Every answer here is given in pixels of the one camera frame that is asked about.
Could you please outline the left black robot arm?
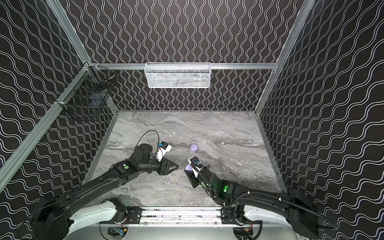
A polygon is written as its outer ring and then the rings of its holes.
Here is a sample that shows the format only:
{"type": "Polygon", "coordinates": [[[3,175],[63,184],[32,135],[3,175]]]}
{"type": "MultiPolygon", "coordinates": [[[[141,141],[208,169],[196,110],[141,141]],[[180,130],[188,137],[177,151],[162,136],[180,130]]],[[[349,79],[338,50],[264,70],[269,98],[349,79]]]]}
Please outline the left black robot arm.
{"type": "Polygon", "coordinates": [[[141,173],[156,172],[166,176],[179,166],[165,158],[172,149],[166,142],[158,145],[154,153],[149,144],[140,144],[132,155],[114,165],[94,180],[62,195],[48,194],[40,199],[32,213],[30,225],[38,240],[62,240],[75,225],[71,219],[86,204],[101,195],[119,188],[137,178],[141,173]]]}

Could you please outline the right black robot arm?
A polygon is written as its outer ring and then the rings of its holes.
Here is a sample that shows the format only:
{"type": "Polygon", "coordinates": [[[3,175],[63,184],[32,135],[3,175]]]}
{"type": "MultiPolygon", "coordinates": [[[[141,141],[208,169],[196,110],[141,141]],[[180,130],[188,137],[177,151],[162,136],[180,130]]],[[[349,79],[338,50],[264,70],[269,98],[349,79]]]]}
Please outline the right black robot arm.
{"type": "Polygon", "coordinates": [[[267,210],[282,217],[293,230],[309,239],[319,239],[321,230],[337,231],[338,226],[321,215],[315,204],[297,190],[271,193],[251,189],[236,182],[219,179],[209,168],[187,165],[185,173],[193,188],[201,186],[223,208],[234,207],[230,219],[238,225],[254,222],[251,208],[267,210]]]}

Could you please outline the purple earbud charging case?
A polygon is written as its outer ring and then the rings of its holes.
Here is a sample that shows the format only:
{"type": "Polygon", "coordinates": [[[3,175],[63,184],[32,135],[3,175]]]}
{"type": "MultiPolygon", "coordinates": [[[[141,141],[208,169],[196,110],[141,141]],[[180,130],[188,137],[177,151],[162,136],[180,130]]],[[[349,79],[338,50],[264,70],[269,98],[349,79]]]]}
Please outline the purple earbud charging case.
{"type": "Polygon", "coordinates": [[[190,149],[191,149],[191,151],[196,152],[196,151],[199,149],[199,147],[198,147],[197,144],[192,144],[192,145],[190,146],[190,149]]]}

